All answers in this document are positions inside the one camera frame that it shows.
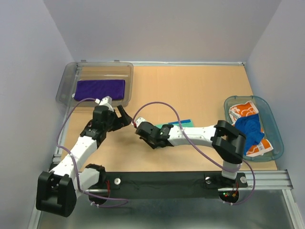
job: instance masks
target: plastic bin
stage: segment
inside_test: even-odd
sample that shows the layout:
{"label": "plastic bin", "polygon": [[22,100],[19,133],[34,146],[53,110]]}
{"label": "plastic bin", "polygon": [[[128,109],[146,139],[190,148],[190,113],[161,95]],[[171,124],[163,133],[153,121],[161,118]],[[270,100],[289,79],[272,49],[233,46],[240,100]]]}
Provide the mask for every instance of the plastic bin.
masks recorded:
{"label": "plastic bin", "polygon": [[249,157],[244,156],[244,159],[264,162],[278,159],[284,152],[284,145],[282,142],[281,135],[278,131],[275,119],[269,104],[258,96],[231,96],[224,102],[224,113],[227,122],[232,124],[229,116],[229,109],[231,106],[236,104],[244,104],[248,101],[252,101],[259,111],[260,122],[265,133],[266,139],[270,141],[273,146],[273,150],[263,154],[262,156]]}
{"label": "plastic bin", "polygon": [[[68,107],[76,105],[73,94],[76,91],[76,85],[79,80],[125,80],[124,98],[122,100],[113,100],[112,106],[127,106],[132,95],[132,76],[133,64],[128,62],[73,62],[67,64],[60,86],[56,95],[56,101],[65,104]],[[94,107],[95,102],[86,101],[80,106]]]}

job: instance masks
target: white wall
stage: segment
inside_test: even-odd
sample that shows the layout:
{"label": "white wall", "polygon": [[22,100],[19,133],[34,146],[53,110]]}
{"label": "white wall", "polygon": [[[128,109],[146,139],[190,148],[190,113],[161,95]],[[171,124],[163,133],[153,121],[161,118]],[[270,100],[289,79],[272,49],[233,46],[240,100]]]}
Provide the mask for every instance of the white wall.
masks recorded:
{"label": "white wall", "polygon": [[288,169],[305,219],[305,1],[283,0],[254,48],[246,71],[255,95],[267,100],[283,138],[277,161]]}
{"label": "white wall", "polygon": [[246,61],[281,0],[44,0],[75,60]]}
{"label": "white wall", "polygon": [[0,227],[25,229],[62,122],[55,95],[73,59],[41,0],[1,1],[0,30]]}

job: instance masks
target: wooden table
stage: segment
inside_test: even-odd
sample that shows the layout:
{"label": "wooden table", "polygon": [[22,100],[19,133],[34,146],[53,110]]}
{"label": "wooden table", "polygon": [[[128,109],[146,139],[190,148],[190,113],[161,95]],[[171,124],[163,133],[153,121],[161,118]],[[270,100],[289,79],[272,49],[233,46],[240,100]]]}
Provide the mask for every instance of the wooden table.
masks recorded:
{"label": "wooden table", "polygon": [[[163,101],[171,104],[181,119],[192,119],[196,127],[209,126],[224,120],[224,101],[231,95],[252,95],[243,66],[135,66],[132,98],[125,110],[133,116],[143,104]],[[77,108],[72,114],[64,144],[69,149],[92,119],[92,111],[93,108]],[[146,107],[139,116],[153,124],[176,121],[173,111],[160,104]],[[106,171],[220,170],[191,146],[153,150],[134,132],[130,125],[107,133],[85,165],[103,165]],[[214,149],[200,148],[222,164]],[[254,170],[277,170],[274,161],[251,163],[251,166]],[[242,170],[249,168],[243,165]]]}

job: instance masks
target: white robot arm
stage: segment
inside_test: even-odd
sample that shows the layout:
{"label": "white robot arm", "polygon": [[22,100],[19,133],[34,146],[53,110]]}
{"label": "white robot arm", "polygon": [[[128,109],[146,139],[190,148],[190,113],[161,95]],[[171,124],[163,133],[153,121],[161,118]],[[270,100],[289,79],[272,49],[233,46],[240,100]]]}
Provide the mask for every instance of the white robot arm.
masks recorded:
{"label": "white robot arm", "polygon": [[131,123],[132,118],[127,115],[122,106],[118,106],[121,117],[114,111],[112,99],[107,96],[98,104],[92,120],[81,132],[76,144],[56,167],[50,172],[42,172],[38,178],[36,208],[54,214],[68,216],[73,211],[76,199],[90,186],[101,182],[105,177],[105,168],[97,165],[88,165],[79,174],[79,183],[76,172],[84,165],[88,157],[93,154],[106,138],[106,133],[115,131]]}
{"label": "white robot arm", "polygon": [[[136,134],[140,135],[152,148],[166,146],[190,145],[190,141],[182,133],[180,127],[163,125],[160,128],[138,118],[135,123]],[[223,161],[222,176],[236,179],[244,155],[245,135],[225,121],[207,127],[186,127],[184,133],[196,146],[207,146],[216,149]]]}

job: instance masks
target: screw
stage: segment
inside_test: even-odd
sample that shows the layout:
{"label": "screw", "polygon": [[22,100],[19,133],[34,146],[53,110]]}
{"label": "screw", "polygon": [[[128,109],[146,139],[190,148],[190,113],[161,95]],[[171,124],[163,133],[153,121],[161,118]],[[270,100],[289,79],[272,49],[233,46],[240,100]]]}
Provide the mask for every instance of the screw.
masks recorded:
{"label": "screw", "polygon": [[205,178],[205,182],[209,185],[209,184],[211,184],[212,182],[211,182],[211,178],[210,177],[206,177]]}
{"label": "screw", "polygon": [[119,179],[119,178],[114,179],[114,183],[116,185],[119,185],[121,183],[121,179]]}
{"label": "screw", "polygon": [[247,178],[246,178],[246,177],[241,177],[241,178],[240,178],[240,181],[241,181],[243,184],[245,184],[245,183],[247,183]]}

